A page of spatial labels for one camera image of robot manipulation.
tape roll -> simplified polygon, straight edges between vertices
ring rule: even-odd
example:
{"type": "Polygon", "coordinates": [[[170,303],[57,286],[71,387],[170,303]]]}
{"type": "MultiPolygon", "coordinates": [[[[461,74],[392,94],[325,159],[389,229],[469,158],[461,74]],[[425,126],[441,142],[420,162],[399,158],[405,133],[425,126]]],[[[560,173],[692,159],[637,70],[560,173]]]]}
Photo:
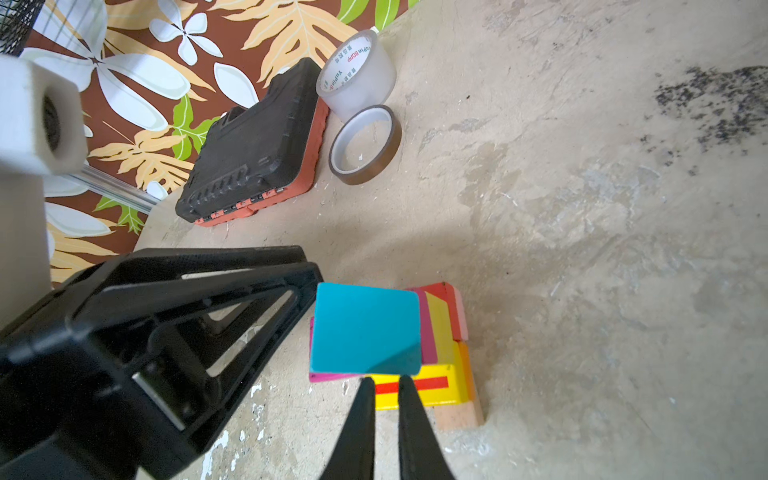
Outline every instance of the tape roll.
{"type": "Polygon", "coordinates": [[[382,173],[386,166],[389,165],[389,162],[395,157],[398,148],[400,148],[401,141],[402,127],[400,127],[400,122],[395,117],[392,109],[385,105],[374,105],[350,118],[339,130],[331,145],[328,165],[333,174],[345,184],[364,184],[382,173]],[[347,145],[349,145],[349,142],[358,132],[377,121],[388,121],[390,124],[389,136],[384,146],[371,161],[356,168],[346,168],[343,161],[347,145]]]}
{"type": "Polygon", "coordinates": [[[359,31],[333,52],[317,77],[317,94],[341,121],[382,104],[395,87],[392,61],[371,30],[359,31]]]}

clear tape roll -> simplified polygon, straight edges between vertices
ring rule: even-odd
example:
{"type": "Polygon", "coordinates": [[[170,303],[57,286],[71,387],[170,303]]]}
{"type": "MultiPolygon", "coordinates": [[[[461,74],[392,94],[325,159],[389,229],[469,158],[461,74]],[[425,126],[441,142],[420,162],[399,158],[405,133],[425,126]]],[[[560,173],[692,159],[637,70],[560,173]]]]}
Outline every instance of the clear tape roll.
{"type": "Polygon", "coordinates": [[[372,105],[383,104],[397,74],[379,39],[359,31],[333,52],[317,77],[317,94],[343,122],[372,105]]]}

table surface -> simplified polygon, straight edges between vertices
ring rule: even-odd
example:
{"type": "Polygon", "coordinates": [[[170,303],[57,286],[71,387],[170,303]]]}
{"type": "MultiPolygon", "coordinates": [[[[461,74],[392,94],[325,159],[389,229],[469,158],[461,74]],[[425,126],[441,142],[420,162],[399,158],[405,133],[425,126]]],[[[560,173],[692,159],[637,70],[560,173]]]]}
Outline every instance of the table surface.
{"type": "MultiPolygon", "coordinates": [[[[176,218],[176,193],[137,248],[298,244],[329,281],[456,285],[487,416],[439,435],[461,480],[765,478],[768,135],[716,133],[765,105],[765,69],[736,70],[766,64],[766,18],[760,0],[422,0],[381,35],[403,125],[382,174],[329,172],[331,115],[310,192],[213,228],[176,218]]],[[[308,334],[211,478],[320,474],[356,382],[310,386],[308,334]]],[[[396,413],[377,423],[376,477],[397,478],[396,413]]]]}

teal block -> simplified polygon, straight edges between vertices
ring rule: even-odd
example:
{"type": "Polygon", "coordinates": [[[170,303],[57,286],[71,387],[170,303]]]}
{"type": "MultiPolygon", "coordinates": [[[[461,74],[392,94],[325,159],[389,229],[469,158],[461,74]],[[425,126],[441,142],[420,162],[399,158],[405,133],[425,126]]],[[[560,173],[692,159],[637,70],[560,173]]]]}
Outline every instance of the teal block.
{"type": "Polygon", "coordinates": [[[422,368],[419,296],[321,283],[310,372],[416,375],[422,368]]]}

black and red tool case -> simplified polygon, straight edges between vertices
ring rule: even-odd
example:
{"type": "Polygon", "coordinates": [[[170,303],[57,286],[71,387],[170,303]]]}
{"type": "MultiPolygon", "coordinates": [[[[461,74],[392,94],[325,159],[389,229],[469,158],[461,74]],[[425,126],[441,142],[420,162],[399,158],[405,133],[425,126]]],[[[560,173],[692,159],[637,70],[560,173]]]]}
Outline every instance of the black and red tool case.
{"type": "Polygon", "coordinates": [[[212,227],[307,192],[328,107],[317,95],[320,67],[302,58],[275,76],[263,100],[211,125],[176,203],[176,214],[212,227]]]}

